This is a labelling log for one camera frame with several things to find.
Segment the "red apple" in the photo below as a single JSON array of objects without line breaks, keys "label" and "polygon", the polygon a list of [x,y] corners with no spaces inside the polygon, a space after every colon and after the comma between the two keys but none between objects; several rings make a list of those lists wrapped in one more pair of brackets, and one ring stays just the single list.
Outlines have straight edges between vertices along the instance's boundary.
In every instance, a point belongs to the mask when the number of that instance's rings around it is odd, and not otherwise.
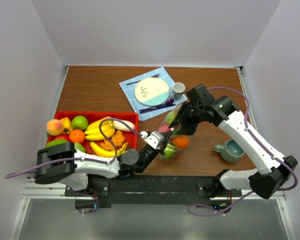
[{"label": "red apple", "polygon": [[159,133],[165,133],[165,132],[170,132],[171,129],[169,128],[169,124],[162,124],[159,128],[158,128],[158,132]]}]

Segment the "green lime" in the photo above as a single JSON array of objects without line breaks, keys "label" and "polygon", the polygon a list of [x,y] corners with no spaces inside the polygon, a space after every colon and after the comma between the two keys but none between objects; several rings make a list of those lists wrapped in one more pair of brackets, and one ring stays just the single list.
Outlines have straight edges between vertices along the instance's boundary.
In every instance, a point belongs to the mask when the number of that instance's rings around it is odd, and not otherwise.
[{"label": "green lime", "polygon": [[175,119],[175,113],[174,111],[169,112],[166,117],[164,118],[164,123],[167,125],[170,125]]},{"label": "green lime", "polygon": [[157,158],[161,161],[170,161],[181,151],[179,148],[175,147],[171,142],[169,142],[164,149],[164,154],[159,153]]}]

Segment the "clear orange zip top bag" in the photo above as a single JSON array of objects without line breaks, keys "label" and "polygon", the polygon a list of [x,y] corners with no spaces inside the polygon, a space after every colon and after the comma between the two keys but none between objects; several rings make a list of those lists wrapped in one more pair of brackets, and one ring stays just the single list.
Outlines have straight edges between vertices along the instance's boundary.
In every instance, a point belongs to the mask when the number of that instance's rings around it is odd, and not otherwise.
[{"label": "clear orange zip top bag", "polygon": [[[175,116],[177,115],[181,105],[182,103],[177,104],[176,107],[165,116],[160,127],[158,128],[159,133],[162,134],[169,130],[168,127],[175,119]],[[180,129],[181,129],[180,126],[174,128],[172,135],[169,137],[168,144],[163,151],[164,154],[159,153],[156,157],[157,159],[166,162],[170,161],[190,145],[191,141],[189,136],[180,134],[179,133]]]}]

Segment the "white radish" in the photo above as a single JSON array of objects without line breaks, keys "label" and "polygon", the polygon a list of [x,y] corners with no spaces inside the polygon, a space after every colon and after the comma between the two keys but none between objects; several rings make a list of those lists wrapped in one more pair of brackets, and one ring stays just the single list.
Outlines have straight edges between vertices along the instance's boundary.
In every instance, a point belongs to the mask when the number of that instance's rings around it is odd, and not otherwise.
[{"label": "white radish", "polygon": [[130,132],[131,130],[136,129],[135,124],[128,120],[113,120],[112,123],[116,130],[122,132]]}]

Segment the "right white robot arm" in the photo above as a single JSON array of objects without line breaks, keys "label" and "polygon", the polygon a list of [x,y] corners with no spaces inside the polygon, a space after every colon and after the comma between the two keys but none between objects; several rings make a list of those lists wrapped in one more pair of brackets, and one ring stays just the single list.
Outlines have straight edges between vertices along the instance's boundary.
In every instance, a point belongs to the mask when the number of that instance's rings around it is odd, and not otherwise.
[{"label": "right white robot arm", "polygon": [[230,190],[252,190],[259,197],[269,199],[290,178],[298,161],[284,156],[271,146],[248,122],[248,117],[228,97],[215,99],[204,84],[186,92],[188,100],[178,109],[170,128],[191,136],[198,124],[212,123],[228,134],[254,163],[252,170],[225,169],[213,179],[212,191],[223,197]]}]

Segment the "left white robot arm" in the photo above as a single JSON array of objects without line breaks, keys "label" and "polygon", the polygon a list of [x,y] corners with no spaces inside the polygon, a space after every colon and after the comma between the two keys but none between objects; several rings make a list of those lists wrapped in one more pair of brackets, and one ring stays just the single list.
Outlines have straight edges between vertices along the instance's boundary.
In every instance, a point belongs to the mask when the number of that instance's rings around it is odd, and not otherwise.
[{"label": "left white robot arm", "polygon": [[41,149],[37,152],[35,183],[61,183],[82,196],[89,196],[94,190],[89,175],[125,179],[133,173],[142,173],[158,154],[164,152],[171,135],[171,131],[142,131],[145,147],[141,151],[128,149],[116,158],[84,153],[70,142]]}]

